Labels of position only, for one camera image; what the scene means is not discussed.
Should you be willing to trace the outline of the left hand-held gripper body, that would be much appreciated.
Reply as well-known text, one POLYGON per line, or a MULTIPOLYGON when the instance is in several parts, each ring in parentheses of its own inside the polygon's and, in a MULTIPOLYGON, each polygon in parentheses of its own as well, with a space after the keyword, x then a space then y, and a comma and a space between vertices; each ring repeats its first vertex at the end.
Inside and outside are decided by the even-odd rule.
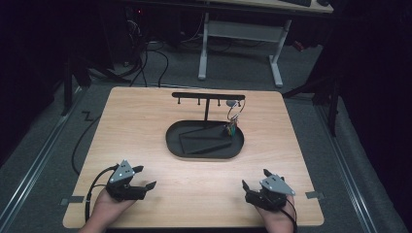
POLYGON ((143 200, 146 189, 143 186, 132 186, 130 182, 137 174, 127 160, 123 160, 115 169, 106 184, 106 190, 117 201, 143 200))

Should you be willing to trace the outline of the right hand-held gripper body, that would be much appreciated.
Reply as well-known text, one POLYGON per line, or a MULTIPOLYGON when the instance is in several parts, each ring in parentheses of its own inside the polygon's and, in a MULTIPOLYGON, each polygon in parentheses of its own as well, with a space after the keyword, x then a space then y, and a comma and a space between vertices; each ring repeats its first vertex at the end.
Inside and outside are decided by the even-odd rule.
POLYGON ((295 191, 277 174, 272 174, 259 183, 260 190, 251 190, 246 193, 245 200, 266 211, 280 211, 287 203, 287 196, 295 196, 295 191))

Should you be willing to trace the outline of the black key stand with tray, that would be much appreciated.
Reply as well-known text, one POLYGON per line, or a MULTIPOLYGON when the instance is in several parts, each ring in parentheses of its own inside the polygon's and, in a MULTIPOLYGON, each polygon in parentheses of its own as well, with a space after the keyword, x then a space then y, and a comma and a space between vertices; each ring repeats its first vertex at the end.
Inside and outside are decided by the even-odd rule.
POLYGON ((168 149, 176 156, 186 159, 230 159, 240 153, 244 145, 244 134, 238 127, 238 117, 243 112, 246 96, 243 94, 214 94, 173 92, 178 99, 196 99, 205 101, 202 120, 180 120, 173 123, 166 131, 165 141, 168 149), (210 120, 210 102, 235 100, 237 104, 229 107, 227 121, 210 120))

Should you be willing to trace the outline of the person's right hand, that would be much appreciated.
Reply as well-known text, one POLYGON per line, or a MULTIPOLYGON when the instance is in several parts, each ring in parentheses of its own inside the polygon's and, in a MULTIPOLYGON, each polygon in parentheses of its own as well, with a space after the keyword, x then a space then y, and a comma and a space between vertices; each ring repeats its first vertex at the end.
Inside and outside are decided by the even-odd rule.
POLYGON ((281 211, 270 212, 257 207, 257 212, 262 217, 266 226, 274 223, 293 224, 295 222, 294 200, 290 195, 287 196, 287 204, 281 211))

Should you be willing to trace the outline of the person's left hand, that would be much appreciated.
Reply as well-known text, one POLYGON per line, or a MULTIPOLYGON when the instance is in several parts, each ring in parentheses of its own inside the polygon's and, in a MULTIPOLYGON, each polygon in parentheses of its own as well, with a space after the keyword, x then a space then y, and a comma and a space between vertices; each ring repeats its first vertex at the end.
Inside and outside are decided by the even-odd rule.
POLYGON ((89 219, 97 219, 110 225, 114 223, 134 203, 135 200, 117 201, 111 197, 106 189, 103 189, 95 201, 93 211, 89 219))

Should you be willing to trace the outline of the black metal stand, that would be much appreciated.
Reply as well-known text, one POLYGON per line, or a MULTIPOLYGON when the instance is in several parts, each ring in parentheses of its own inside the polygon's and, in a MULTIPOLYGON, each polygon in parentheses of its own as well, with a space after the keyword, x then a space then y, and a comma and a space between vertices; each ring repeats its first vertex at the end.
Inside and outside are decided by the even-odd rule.
POLYGON ((69 52, 64 63, 63 98, 64 109, 62 114, 66 116, 73 106, 73 80, 80 87, 90 87, 91 79, 84 60, 73 52, 69 52))
POLYGON ((314 105, 328 105, 326 125, 329 133, 335 137, 336 116, 338 114, 338 99, 340 90, 339 76, 325 76, 283 93, 284 98, 292 98, 299 93, 313 92, 312 103, 314 105))

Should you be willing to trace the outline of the desk with white legs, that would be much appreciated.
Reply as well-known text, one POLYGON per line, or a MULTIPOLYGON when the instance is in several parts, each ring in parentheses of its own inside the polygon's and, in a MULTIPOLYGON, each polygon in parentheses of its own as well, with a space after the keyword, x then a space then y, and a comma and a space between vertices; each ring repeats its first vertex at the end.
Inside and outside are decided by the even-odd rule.
MULTIPOLYGON (((277 10, 281 13, 303 13, 315 16, 331 15, 334 11, 324 0, 311 0, 311 7, 301 7, 279 0, 200 0, 205 7, 245 7, 247 10, 277 10)), ((278 59, 289 34, 292 18, 282 19, 279 25, 263 25, 262 23, 241 22, 239 19, 210 19, 205 13, 203 18, 202 50, 200 53, 198 78, 204 81, 207 77, 208 41, 210 37, 274 43, 276 49, 268 56, 274 83, 283 86, 279 71, 278 59)))

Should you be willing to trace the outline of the black keyboard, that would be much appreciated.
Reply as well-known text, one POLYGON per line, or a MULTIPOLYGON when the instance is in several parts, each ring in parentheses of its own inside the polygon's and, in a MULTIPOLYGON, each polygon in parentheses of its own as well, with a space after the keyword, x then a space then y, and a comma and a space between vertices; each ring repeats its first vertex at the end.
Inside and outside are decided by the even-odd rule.
POLYGON ((282 2, 286 2, 289 4, 294 4, 301 7, 311 7, 312 1, 311 0, 279 0, 282 2))

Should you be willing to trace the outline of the metal floor rail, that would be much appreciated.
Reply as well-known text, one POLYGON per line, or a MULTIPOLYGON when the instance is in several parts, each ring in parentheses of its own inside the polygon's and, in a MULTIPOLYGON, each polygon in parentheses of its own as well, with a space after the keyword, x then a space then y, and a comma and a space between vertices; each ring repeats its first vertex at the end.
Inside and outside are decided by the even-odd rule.
POLYGON ((63 90, 63 87, 58 90, 57 99, 34 120, 11 157, 0 168, 0 233, 5 233, 14 221, 49 161, 69 116, 87 92, 86 87, 76 87, 73 103, 66 109, 63 90))
POLYGON ((361 228, 364 233, 378 233, 371 214, 366 206, 363 195, 356 183, 356 180, 350 170, 350 167, 345 159, 343 150, 341 149, 338 140, 331 134, 327 124, 326 110, 323 107, 314 107, 317 116, 319 117, 322 127, 326 132, 329 143, 331 144, 333 155, 335 157, 341 179, 346 187, 348 196, 352 206, 356 212, 361 228))

